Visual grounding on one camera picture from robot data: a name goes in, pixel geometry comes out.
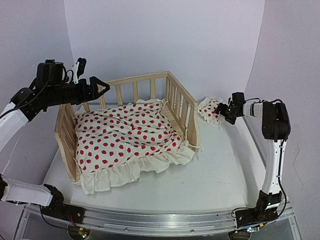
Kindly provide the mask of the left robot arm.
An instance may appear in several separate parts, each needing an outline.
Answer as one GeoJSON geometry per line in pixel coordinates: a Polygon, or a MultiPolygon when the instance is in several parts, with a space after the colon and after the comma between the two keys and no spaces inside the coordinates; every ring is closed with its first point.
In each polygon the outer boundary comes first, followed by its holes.
{"type": "MultiPolygon", "coordinates": [[[[79,58],[70,70],[62,62],[47,59],[37,66],[35,79],[29,87],[21,88],[0,114],[0,148],[27,123],[49,107],[62,104],[79,105],[96,100],[110,90],[110,86],[95,76],[81,79],[86,59],[79,58]]],[[[0,200],[15,204],[34,204],[47,207],[57,219],[67,214],[67,207],[54,199],[51,185],[32,185],[6,177],[0,178],[0,200]]]]}

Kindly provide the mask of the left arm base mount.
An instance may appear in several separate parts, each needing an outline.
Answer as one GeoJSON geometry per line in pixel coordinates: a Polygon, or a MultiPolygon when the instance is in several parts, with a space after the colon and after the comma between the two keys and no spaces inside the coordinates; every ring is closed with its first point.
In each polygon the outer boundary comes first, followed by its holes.
{"type": "Polygon", "coordinates": [[[48,206],[42,206],[40,213],[55,219],[81,224],[84,219],[85,209],[80,206],[64,203],[64,196],[55,186],[44,184],[52,195],[48,206]]]}

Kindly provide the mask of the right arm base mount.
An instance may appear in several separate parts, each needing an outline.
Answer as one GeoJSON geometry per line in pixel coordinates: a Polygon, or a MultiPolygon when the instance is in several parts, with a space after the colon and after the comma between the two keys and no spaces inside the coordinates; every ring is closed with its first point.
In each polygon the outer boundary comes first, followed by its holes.
{"type": "Polygon", "coordinates": [[[282,195],[282,191],[272,194],[260,190],[255,207],[234,210],[235,229],[242,230],[276,220],[279,217],[278,207],[282,195]]]}

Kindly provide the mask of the wooden pet bed frame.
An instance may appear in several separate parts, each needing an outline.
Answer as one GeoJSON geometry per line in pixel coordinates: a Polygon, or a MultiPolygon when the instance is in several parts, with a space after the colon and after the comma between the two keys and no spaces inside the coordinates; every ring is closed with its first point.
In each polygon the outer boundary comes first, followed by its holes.
{"type": "MultiPolygon", "coordinates": [[[[190,144],[190,149],[199,151],[200,130],[198,124],[198,103],[186,88],[170,72],[150,73],[108,80],[106,83],[115,87],[117,105],[123,106],[122,85],[132,84],[133,101],[139,99],[139,82],[149,81],[150,98],[156,98],[156,80],[165,79],[165,100],[167,101],[164,115],[176,130],[190,144]]],[[[66,173],[72,184],[80,183],[81,171],[76,163],[78,140],[76,137],[75,111],[68,104],[61,104],[56,119],[54,136],[58,143],[66,173]]]]}

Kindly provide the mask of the strawberry print ruffled mattress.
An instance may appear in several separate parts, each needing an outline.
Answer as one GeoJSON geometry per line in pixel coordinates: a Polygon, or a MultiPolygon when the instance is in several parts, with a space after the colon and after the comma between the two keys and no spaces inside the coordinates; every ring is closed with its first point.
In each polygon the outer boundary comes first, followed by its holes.
{"type": "Polygon", "coordinates": [[[164,99],[138,100],[75,114],[75,161],[85,194],[137,181],[141,172],[161,173],[189,163],[195,151],[163,113],[164,99]]]}

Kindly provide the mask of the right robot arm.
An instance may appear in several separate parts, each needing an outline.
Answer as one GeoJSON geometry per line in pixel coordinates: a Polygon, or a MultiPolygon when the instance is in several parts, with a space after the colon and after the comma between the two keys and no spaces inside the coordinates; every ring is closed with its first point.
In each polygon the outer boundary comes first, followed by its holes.
{"type": "Polygon", "coordinates": [[[280,99],[245,99],[243,92],[234,92],[228,103],[219,103],[214,111],[234,125],[239,117],[252,117],[261,120],[263,138],[269,144],[266,173],[252,218],[262,222],[272,209],[277,208],[285,195],[281,180],[287,140],[291,132],[290,119],[286,105],[280,99]]]}

